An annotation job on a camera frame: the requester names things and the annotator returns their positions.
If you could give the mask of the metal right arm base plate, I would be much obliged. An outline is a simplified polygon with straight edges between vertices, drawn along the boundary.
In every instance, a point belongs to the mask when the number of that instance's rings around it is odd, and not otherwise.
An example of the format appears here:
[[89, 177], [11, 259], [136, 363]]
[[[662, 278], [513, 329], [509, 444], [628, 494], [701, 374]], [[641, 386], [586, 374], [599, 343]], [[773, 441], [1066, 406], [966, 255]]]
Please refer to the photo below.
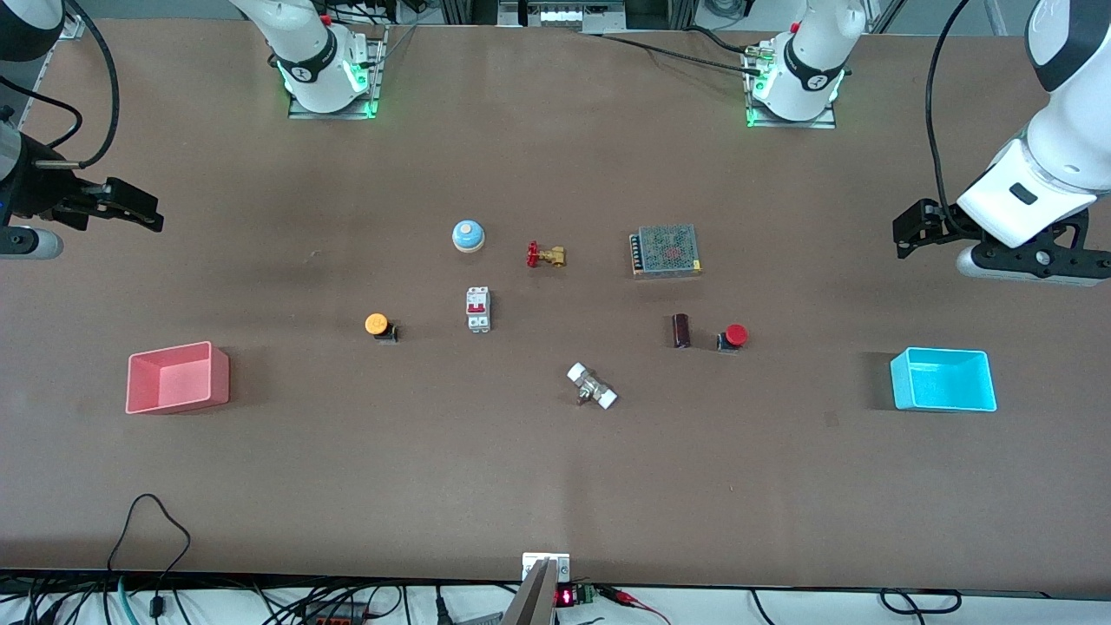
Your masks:
[[329, 40], [311, 59], [276, 58], [291, 119], [373, 119], [386, 74], [386, 39], [326, 26]]

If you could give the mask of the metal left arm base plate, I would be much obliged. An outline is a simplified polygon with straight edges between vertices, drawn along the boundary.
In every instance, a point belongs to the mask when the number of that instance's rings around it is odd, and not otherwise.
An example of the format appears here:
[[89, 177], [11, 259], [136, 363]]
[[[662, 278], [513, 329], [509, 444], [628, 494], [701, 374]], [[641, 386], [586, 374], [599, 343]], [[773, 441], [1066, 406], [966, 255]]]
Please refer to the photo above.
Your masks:
[[774, 39], [745, 48], [742, 67], [755, 70], [745, 75], [745, 125], [833, 129], [838, 85], [845, 68], [794, 75], [783, 60], [785, 47]]

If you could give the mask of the cyan plastic box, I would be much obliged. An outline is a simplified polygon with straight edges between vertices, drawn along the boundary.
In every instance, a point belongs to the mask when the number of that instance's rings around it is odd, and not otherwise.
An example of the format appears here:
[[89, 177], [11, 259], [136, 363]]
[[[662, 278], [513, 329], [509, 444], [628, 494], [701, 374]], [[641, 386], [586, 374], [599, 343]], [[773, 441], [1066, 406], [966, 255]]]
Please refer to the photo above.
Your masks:
[[894, 406], [901, 411], [997, 409], [987, 352], [912, 345], [890, 361], [890, 372]]

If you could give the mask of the metal mesh power supply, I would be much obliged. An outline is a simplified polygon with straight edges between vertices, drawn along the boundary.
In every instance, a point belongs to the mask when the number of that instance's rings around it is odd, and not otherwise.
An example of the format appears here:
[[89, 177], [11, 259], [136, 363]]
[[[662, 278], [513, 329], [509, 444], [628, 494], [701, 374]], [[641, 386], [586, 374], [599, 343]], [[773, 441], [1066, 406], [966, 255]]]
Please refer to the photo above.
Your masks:
[[628, 235], [628, 254], [635, 280], [685, 280], [702, 273], [692, 224], [640, 226]]

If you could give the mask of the metal fitting white caps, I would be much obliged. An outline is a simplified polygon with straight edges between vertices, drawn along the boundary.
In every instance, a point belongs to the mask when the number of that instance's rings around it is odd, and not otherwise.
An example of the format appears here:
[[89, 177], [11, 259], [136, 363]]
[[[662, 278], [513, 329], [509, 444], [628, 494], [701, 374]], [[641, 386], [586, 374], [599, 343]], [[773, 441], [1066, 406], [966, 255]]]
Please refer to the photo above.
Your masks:
[[608, 386], [602, 379], [598, 377], [594, 369], [587, 367], [583, 363], [575, 363], [569, 367], [567, 377], [575, 384], [575, 404], [584, 406], [594, 403], [601, 409], [610, 409], [619, 395], [615, 389]]

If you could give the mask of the pink plastic box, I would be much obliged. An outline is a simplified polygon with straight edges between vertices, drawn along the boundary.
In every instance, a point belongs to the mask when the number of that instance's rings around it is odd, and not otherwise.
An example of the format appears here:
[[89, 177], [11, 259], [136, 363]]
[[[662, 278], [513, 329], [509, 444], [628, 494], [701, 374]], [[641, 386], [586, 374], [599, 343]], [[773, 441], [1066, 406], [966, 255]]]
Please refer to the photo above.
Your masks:
[[172, 415], [222, 406], [230, 399], [230, 357], [202, 341], [128, 356], [124, 412]]

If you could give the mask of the silver metal frame bracket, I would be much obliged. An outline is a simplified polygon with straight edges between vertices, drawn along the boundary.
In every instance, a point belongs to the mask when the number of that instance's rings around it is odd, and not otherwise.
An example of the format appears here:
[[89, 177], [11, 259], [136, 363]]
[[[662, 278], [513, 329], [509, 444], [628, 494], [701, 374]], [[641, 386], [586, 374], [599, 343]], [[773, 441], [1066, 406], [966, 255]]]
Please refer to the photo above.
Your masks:
[[496, 26], [609, 33], [628, 21], [623, 0], [497, 0]]

